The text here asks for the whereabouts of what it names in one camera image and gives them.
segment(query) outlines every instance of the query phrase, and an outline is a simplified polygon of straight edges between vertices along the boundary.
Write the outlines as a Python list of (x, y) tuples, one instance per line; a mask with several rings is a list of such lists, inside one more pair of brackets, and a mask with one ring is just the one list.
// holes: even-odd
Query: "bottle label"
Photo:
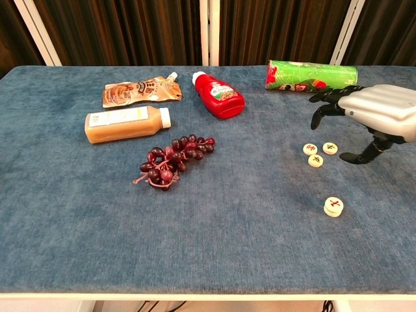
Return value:
[(230, 86), (224, 86), (219, 83), (211, 83), (211, 95), (217, 101), (225, 101), (226, 99), (232, 98), (233, 96), (237, 96), (238, 93)]
[(109, 112), (95, 112), (90, 115), (90, 127), (134, 122), (148, 118), (149, 114), (146, 106), (135, 107), (133, 109), (112, 110)]

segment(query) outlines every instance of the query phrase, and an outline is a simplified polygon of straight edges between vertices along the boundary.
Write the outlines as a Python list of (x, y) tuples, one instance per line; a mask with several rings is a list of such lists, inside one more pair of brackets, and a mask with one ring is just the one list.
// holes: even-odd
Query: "round game piece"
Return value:
[(323, 145), (322, 149), (324, 150), (325, 154), (334, 155), (338, 151), (338, 146), (334, 143), (327, 142)]
[(344, 203), (336, 197), (329, 197), (325, 201), (324, 211), (328, 216), (336, 218), (344, 209)]
[(311, 155), (309, 156), (307, 163), (312, 167), (319, 168), (324, 163), (324, 159), (319, 155)]
[(318, 152), (318, 148), (316, 145), (313, 145), (311, 143), (304, 145), (304, 153), (308, 156), (314, 155)]

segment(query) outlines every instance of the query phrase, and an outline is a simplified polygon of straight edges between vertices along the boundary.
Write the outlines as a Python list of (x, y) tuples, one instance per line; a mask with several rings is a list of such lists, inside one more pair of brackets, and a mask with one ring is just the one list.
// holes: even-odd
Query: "snack pouch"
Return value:
[(141, 83), (106, 84), (103, 92), (103, 107), (122, 107), (139, 101), (160, 102), (181, 100), (182, 91), (175, 82), (176, 73), (168, 78), (155, 77)]

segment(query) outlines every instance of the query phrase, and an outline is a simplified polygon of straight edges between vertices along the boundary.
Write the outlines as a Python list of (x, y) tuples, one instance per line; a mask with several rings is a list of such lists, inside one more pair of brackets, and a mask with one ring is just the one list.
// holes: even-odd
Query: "green can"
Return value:
[(356, 85), (357, 80), (357, 69), (353, 66), (270, 60), (266, 89), (326, 92)]

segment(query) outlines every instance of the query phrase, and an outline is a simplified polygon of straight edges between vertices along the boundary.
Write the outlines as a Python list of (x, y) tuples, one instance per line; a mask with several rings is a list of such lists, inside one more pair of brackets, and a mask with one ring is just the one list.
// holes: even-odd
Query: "robotic hand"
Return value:
[(313, 114), (311, 129), (315, 130), (324, 116), (347, 116), (363, 124), (374, 140), (359, 155), (342, 153), (340, 158), (352, 164), (367, 164), (393, 143), (416, 142), (416, 91), (377, 84), (348, 86), (330, 92), (319, 92), (310, 102), (325, 101)]

